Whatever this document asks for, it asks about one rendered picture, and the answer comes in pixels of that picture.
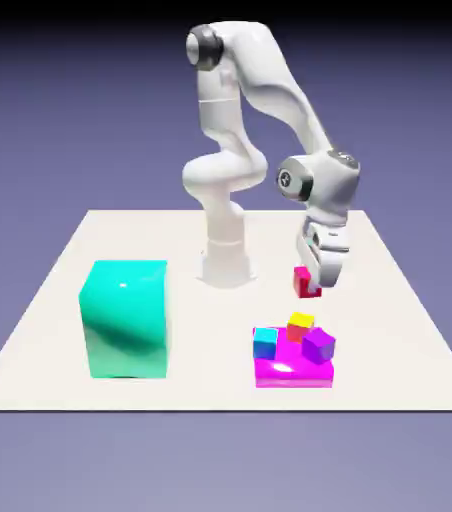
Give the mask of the small purple cube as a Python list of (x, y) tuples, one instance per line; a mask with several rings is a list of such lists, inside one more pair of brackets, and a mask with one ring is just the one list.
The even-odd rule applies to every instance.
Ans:
[(336, 339), (320, 327), (310, 329), (302, 338), (302, 355), (314, 364), (324, 364), (334, 356)]

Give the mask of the large magenta box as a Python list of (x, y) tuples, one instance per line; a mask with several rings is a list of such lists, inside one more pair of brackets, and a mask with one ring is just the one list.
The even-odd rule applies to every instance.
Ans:
[(331, 360), (315, 364), (306, 359), (300, 345), (289, 341), (285, 327), (278, 332), (273, 359), (254, 358), (255, 386), (257, 388), (331, 388), (334, 366)]

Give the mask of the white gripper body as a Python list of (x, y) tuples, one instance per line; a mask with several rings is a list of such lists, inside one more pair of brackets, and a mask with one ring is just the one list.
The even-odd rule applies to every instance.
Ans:
[(347, 228), (305, 222), (296, 247), (301, 262), (319, 287), (334, 287), (349, 253)]

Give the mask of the small yellow cube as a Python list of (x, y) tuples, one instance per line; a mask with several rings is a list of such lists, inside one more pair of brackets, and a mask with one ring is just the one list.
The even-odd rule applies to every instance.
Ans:
[(301, 343), (303, 337), (314, 327), (314, 322), (313, 315), (294, 312), (287, 323), (287, 339), (291, 342)]

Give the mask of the large teal box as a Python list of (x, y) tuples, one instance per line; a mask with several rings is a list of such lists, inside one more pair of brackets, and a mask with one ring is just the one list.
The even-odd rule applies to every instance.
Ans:
[(166, 272), (165, 260), (94, 262), (78, 296), (92, 377), (166, 377)]

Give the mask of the small red cube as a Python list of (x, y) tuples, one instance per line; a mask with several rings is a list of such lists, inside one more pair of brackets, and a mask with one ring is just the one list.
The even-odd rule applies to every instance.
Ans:
[(322, 296), (322, 289), (316, 292), (308, 291), (308, 283), (311, 278), (311, 274), (305, 266), (296, 266), (293, 270), (293, 288), (297, 296), (301, 299), (304, 298), (317, 298)]

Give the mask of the small blue cube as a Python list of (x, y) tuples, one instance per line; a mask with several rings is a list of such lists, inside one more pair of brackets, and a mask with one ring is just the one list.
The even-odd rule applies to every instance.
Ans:
[(253, 357), (273, 360), (276, 355), (278, 330), (269, 327), (256, 327), (253, 331)]

